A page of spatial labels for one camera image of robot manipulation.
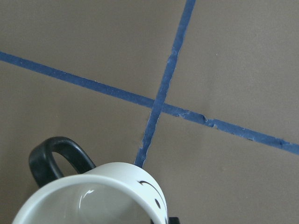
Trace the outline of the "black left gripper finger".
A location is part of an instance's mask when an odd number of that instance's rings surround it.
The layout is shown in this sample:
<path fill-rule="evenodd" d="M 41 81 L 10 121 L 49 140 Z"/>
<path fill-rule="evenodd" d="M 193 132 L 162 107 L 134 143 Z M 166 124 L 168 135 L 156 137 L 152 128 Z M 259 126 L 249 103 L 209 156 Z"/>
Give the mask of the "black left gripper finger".
<path fill-rule="evenodd" d="M 168 224 L 179 224 L 178 217 L 169 217 Z"/>

